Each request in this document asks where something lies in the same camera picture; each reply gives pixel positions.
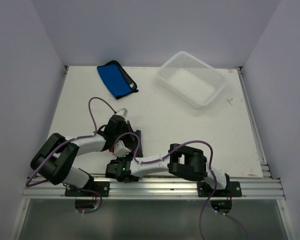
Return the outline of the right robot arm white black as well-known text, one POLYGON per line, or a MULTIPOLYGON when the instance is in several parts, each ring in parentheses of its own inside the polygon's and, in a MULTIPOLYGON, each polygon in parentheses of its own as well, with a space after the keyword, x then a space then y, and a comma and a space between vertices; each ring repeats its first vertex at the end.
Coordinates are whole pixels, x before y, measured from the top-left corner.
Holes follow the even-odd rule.
POLYGON ((212 159, 207 160, 201 149, 173 143, 167 153, 137 157, 129 149, 115 151, 121 154, 107 164, 105 176, 118 182, 137 182, 150 174, 169 173, 180 179, 197 182, 207 195, 228 197, 231 194, 228 174, 213 169, 212 159))

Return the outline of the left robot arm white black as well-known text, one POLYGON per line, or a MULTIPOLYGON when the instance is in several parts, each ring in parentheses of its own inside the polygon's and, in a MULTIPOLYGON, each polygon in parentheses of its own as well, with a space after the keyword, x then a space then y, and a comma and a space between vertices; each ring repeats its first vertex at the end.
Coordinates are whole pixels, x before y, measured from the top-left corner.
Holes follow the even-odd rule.
POLYGON ((26 186, 31 187, 31 179, 40 174, 53 185, 72 185, 82 196, 91 195, 94 190, 92 177, 73 167, 75 158, 88 153, 108 151, 114 147, 115 140, 120 135, 131 132, 130 122, 124 116, 114 114, 104 129, 98 130, 95 135, 69 138, 59 133, 52 134, 33 157, 30 167, 34 173, 26 186))

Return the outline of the purple and black towel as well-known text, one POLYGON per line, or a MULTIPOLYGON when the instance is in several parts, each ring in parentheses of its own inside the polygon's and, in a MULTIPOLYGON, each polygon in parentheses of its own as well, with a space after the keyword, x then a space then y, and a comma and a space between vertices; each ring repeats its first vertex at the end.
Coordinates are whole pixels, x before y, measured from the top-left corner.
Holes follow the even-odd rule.
POLYGON ((143 147, 142 147, 142 132, 140 130, 131 131, 131 134, 128 134, 126 136, 127 144, 126 146, 134 152, 136 152, 137 158, 142 158, 144 156, 143 154, 143 147))

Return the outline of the blue and black towel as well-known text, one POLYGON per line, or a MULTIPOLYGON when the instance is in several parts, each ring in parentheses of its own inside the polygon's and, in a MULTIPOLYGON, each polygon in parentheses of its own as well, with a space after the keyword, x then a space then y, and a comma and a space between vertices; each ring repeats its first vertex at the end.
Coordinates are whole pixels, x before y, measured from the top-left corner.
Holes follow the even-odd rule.
POLYGON ((104 65, 97 66, 96 69, 103 84, 116 100, 139 92, 136 82, 118 61, 112 60, 104 65))

